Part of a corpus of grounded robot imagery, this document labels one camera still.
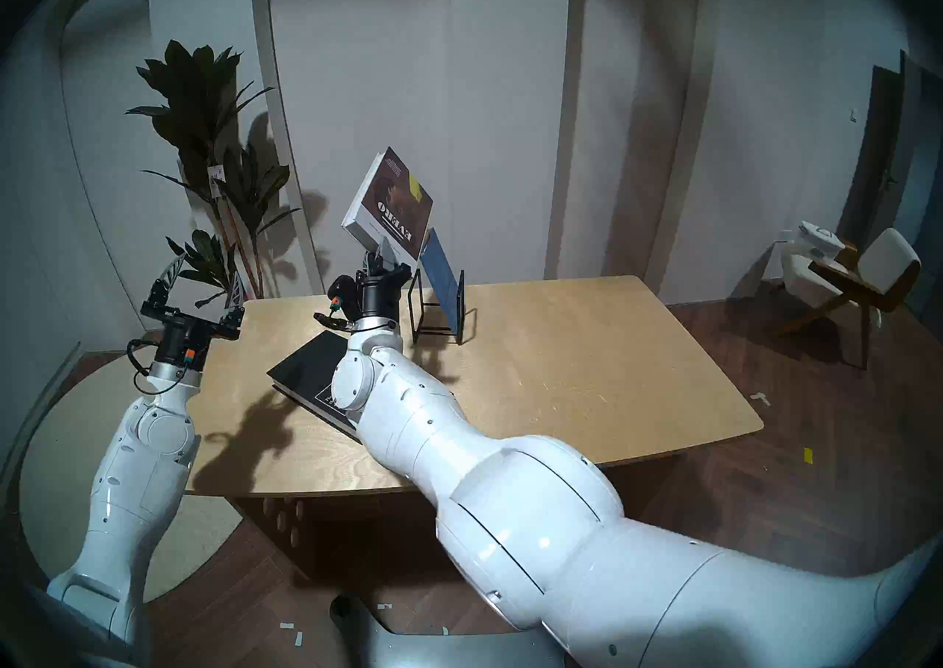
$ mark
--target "brown book cover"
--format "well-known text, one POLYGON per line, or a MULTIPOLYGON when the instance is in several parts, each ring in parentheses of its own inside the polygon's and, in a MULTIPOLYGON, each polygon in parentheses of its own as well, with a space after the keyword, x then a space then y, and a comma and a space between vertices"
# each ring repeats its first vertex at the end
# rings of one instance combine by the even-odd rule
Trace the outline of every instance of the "brown book cover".
POLYGON ((432 198, 391 147, 377 154, 343 226, 367 249, 384 237, 396 262, 415 268, 432 212, 432 198))

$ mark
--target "book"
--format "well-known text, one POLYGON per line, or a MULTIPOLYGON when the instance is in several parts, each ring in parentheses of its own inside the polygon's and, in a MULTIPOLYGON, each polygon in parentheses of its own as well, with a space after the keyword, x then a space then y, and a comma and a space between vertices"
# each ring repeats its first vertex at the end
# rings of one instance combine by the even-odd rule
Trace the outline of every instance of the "book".
POLYGON ((347 339, 330 330, 315 336, 267 373, 273 387, 327 424, 357 439, 357 428, 337 408, 331 396, 331 380, 347 353, 347 339))
POLYGON ((449 328, 454 335, 458 335, 458 283, 455 281, 452 267, 449 266, 449 260, 445 259, 445 250, 442 249, 434 228, 429 230, 429 238, 425 241, 420 262, 423 263, 425 275, 436 294, 436 300, 445 313, 449 328))
POLYGON ((387 240, 396 257, 388 262, 415 272, 431 213, 431 196, 388 147, 376 154, 341 225, 371 252, 387 240))

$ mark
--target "wooden table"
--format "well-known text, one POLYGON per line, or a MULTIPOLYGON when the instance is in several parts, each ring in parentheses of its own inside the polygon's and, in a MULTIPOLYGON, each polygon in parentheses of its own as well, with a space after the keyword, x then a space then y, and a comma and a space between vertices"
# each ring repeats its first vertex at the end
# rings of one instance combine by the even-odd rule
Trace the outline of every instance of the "wooden table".
MULTIPOLYGON (((401 325, 409 329, 404 296, 401 325)), ((596 463, 758 431, 753 408, 637 277, 467 289, 466 341, 406 340, 490 437, 559 438, 596 463)), ((190 414, 203 442, 187 491, 325 496, 409 487, 266 376, 323 328, 324 295, 250 301, 239 341, 214 341, 190 414)))

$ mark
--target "yellow sticky note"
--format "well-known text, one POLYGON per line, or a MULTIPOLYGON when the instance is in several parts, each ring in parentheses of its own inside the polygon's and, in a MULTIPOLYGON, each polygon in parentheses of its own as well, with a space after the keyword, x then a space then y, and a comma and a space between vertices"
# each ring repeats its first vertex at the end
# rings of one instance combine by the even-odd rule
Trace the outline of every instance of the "yellow sticky note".
POLYGON ((423 187, 419 185, 419 181, 412 175, 409 174, 409 193, 412 193, 413 198, 416 199, 416 203, 423 203, 423 187))

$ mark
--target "plant tag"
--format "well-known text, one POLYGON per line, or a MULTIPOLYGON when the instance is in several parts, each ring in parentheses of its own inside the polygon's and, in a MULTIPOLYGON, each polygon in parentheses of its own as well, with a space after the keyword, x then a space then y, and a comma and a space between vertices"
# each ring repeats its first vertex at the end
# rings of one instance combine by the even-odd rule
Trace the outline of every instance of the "plant tag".
POLYGON ((209 168, 207 168, 207 174, 209 175, 209 194, 213 198, 222 198, 222 191, 220 191, 219 181, 224 181, 226 179, 226 176, 222 171, 222 166, 209 166, 209 168))

